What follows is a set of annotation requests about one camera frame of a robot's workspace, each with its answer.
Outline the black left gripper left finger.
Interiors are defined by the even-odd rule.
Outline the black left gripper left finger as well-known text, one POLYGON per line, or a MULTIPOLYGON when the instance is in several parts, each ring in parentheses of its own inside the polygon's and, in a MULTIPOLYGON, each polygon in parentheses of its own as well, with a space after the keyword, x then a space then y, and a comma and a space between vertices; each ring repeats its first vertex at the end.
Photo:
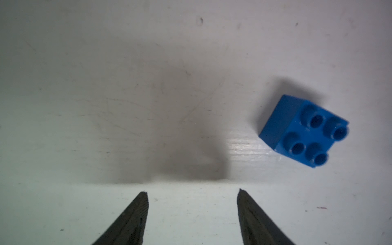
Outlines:
POLYGON ((148 194, 140 192, 93 245, 141 245, 148 210, 148 194))

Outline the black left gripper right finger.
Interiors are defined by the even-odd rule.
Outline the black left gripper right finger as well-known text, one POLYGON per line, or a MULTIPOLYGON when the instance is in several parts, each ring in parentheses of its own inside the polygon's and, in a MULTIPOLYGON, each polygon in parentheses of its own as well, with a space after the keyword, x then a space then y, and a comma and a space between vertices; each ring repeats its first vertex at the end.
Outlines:
POLYGON ((294 245, 245 190, 239 190, 237 206, 245 245, 294 245))

